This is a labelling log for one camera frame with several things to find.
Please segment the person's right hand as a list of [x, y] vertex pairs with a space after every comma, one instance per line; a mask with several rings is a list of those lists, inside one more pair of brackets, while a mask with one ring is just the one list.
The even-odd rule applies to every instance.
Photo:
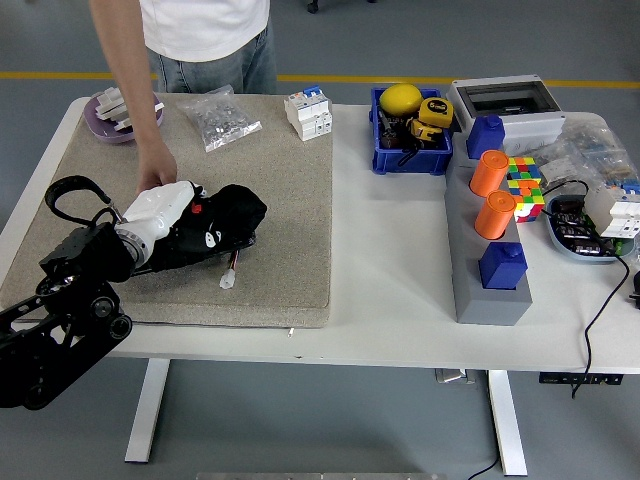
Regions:
[[136, 193], [170, 184], [177, 179], [177, 163], [162, 139], [138, 141]]

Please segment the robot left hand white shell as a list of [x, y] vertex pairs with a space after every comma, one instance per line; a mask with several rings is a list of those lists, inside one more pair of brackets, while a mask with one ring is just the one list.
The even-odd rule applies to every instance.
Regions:
[[194, 199], [204, 198], [207, 190], [190, 181], [178, 181], [145, 190], [124, 213], [124, 222], [115, 227], [122, 238], [133, 241], [143, 256], [150, 256], [155, 242], [168, 236]]

